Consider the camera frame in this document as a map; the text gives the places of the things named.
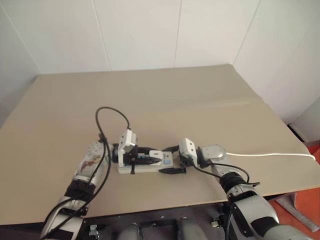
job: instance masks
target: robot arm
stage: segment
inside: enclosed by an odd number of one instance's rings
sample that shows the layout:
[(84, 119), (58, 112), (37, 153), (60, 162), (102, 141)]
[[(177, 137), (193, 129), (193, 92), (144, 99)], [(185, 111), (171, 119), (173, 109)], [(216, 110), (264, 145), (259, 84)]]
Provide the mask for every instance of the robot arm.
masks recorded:
[[(68, 218), (70, 214), (79, 210), (93, 196), (103, 168), (108, 162), (107, 157), (105, 157), (98, 167), (102, 156), (103, 143), (94, 142), (88, 147), (86, 155), (78, 166), (64, 196), (47, 216), (40, 239)], [(87, 211), (88, 208), (84, 208), (46, 239), (75, 240), (83, 223), (82, 216), (85, 216)]]
[(231, 203), (230, 211), (245, 237), (257, 240), (311, 240), (308, 236), (289, 225), (280, 225), (272, 206), (247, 183), (237, 169), (231, 166), (226, 151), (219, 145), (201, 149), (200, 161), (211, 166), (213, 174)]

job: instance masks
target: wire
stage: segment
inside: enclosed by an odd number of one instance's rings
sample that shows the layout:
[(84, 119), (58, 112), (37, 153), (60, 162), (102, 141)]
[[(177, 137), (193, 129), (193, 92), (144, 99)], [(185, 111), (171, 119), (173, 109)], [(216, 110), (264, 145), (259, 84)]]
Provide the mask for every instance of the wire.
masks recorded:
[(95, 111), (95, 123), (96, 123), (96, 125), (97, 125), (97, 127), (98, 127), (98, 129), (99, 129), (99, 132), (104, 136), (104, 137), (106, 137), (105, 136), (105, 134), (104, 134), (104, 131), (102, 131), (102, 128), (101, 128), (101, 126), (100, 126), (100, 123), (99, 123), (99, 120), (98, 120), (98, 114), (99, 114), (99, 112), (102, 110), (102, 109), (109, 109), (109, 110), (113, 110), (113, 111), (115, 111), (115, 112), (117, 112), (118, 114), (120, 114), (122, 117), (124, 117), (124, 119), (126, 120), (126, 123), (127, 123), (127, 129), (131, 129), (130, 128), (130, 122), (129, 122), (129, 120), (128, 120), (128, 118), (122, 113), (122, 112), (120, 112), (119, 110), (117, 110), (117, 109), (115, 109), (115, 108), (113, 108), (113, 107), (110, 107), (110, 106), (102, 106), (102, 107), (99, 107), (96, 111)]
[(229, 216), (228, 216), (228, 220), (227, 220), (227, 223), (226, 223), (225, 240), (229, 240), (231, 218), (232, 218), (232, 212), (231, 212), (231, 210), (230, 210)]
[(204, 174), (208, 174), (208, 175), (214, 176), (214, 177), (216, 177), (216, 178), (218, 178), (218, 179), (221, 178), (221, 176), (218, 176), (218, 175), (213, 174), (213, 173), (211, 173), (211, 172), (204, 171), (204, 170), (196, 167), (196, 165), (194, 165), (194, 164), (193, 164), (192, 166), (193, 166), (196, 170), (198, 170), (199, 172), (202, 172), (202, 173), (204, 173)]
[[(102, 141), (103, 143), (103, 149), (104, 149), (104, 153), (103, 153), (103, 156), (98, 164), (98, 166), (95, 168), (93, 174), (91, 175), (90, 177), (90, 180), (89, 182), (91, 182), (92, 178), (94, 177), (94, 175), (96, 174), (99, 166), (101, 165), (102, 161), (104, 160), (104, 157), (106, 155), (106, 149), (107, 149), (107, 154), (108, 154), (108, 168), (107, 168), (107, 171), (106, 171), (106, 174), (105, 174), (105, 177), (101, 183), (101, 185), (99, 186), (99, 188), (96, 190), (96, 192), (92, 195), (92, 197), (85, 203), (83, 204), (78, 210), (74, 211), (70, 216), (68, 216), (64, 221), (62, 221), (60, 224), (58, 224), (55, 228), (53, 228), (51, 231), (49, 231), (47, 234), (45, 234), (42, 238), (40, 238), (40, 240), (45, 240), (47, 238), (49, 238), (52, 234), (54, 234), (59, 228), (61, 228), (66, 222), (68, 222), (70, 219), (72, 219), (73, 217), (75, 217), (76, 215), (78, 215), (79, 213), (81, 213), (83, 211), (83, 209), (85, 209), (85, 207), (99, 194), (99, 192), (101, 191), (101, 189), (103, 188), (103, 186), (105, 185), (108, 177), (109, 177), (109, 174), (110, 174), (110, 170), (111, 170), (111, 162), (112, 162), (112, 159), (111, 159), (111, 151), (110, 151), (110, 147), (109, 147), (109, 143), (108, 143), (108, 140), (105, 136), (105, 133), (104, 131), (102, 130), (101, 128), (101, 125), (100, 125), (100, 122), (99, 122), (99, 112), (100, 110), (102, 109), (109, 109), (109, 110), (113, 110), (117, 113), (119, 113), (121, 116), (124, 117), (124, 119), (126, 120), (127, 122), (127, 129), (130, 129), (130, 123), (129, 123), (129, 120), (127, 119), (127, 117), (122, 113), (120, 112), (119, 110), (113, 108), (113, 107), (109, 107), (109, 106), (103, 106), (103, 107), (99, 107), (96, 112), (95, 112), (95, 122), (96, 122), (96, 125), (99, 129), (99, 132), (100, 132), (100, 140)], [(70, 198), (63, 201), (64, 203), (67, 203), (71, 201)], [(50, 212), (52, 213), (54, 209), (56, 209), (58, 206), (61, 206), (62, 205), (62, 202), (57, 204)]]
[(230, 156), (237, 156), (237, 157), (266, 157), (266, 156), (302, 156), (302, 157), (310, 157), (314, 161), (316, 157), (311, 154), (304, 154), (304, 153), (280, 153), (280, 152), (272, 152), (272, 153), (261, 153), (261, 154), (240, 154), (240, 153), (232, 153), (227, 152), (227, 155)]
[(176, 145), (176, 146), (169, 146), (165, 149), (162, 150), (162, 152), (178, 152), (179, 151), (179, 145)]
[(249, 183), (249, 181), (250, 181), (249, 173), (246, 170), (244, 170), (243, 168), (241, 168), (241, 167), (234, 166), (234, 165), (229, 165), (229, 164), (223, 164), (223, 163), (211, 163), (210, 165), (219, 165), (219, 166), (225, 166), (225, 167), (238, 169), (238, 170), (242, 171), (246, 175), (246, 182)]
[(241, 184), (252, 185), (253, 187), (256, 187), (256, 186), (260, 185), (261, 183), (259, 181), (255, 181), (255, 182), (244, 182)]

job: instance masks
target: power strip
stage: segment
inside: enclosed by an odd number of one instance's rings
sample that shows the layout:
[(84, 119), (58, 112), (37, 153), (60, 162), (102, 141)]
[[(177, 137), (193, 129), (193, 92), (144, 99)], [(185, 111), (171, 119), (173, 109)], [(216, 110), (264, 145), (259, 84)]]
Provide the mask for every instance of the power strip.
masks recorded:
[[(174, 161), (172, 153), (170, 151), (163, 151), (163, 157), (160, 162), (150, 164), (150, 165), (135, 165), (134, 172), (136, 174), (142, 173), (154, 173), (158, 172), (160, 169), (173, 168)], [(120, 174), (130, 174), (131, 165), (118, 166), (118, 172)]]

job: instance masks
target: floor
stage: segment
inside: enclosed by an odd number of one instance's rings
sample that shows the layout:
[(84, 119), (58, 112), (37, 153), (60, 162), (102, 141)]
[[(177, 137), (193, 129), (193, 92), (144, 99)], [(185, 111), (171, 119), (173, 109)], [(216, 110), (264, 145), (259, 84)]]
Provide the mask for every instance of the floor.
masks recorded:
[[(320, 164), (320, 143), (313, 146), (308, 146), (308, 149)], [(305, 225), (293, 217), (277, 202), (273, 201), (271, 204), (275, 209), (281, 224), (291, 225), (311, 238), (320, 240), (320, 230), (317, 232), (311, 232)], [(302, 214), (307, 216), (316, 224), (320, 225), (320, 188), (318, 187), (299, 191), (296, 198), (296, 207)]]

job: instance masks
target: cardboard surface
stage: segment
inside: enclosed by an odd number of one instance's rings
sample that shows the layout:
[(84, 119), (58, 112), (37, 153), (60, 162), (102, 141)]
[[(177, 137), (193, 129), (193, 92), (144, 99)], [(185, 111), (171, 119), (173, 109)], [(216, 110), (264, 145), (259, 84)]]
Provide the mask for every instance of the cardboard surface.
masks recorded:
[[(41, 75), (0, 129), (0, 225), (45, 219), (97, 140), (101, 106), (124, 112), (144, 147), (163, 149), (187, 137), (233, 153), (308, 152), (230, 65)], [(109, 142), (118, 142), (124, 120), (106, 110), (100, 122)], [(263, 195), (320, 185), (320, 167), (309, 157), (230, 160), (261, 182)], [(225, 200), (219, 183), (194, 169), (120, 175), (114, 164), (87, 217)]]

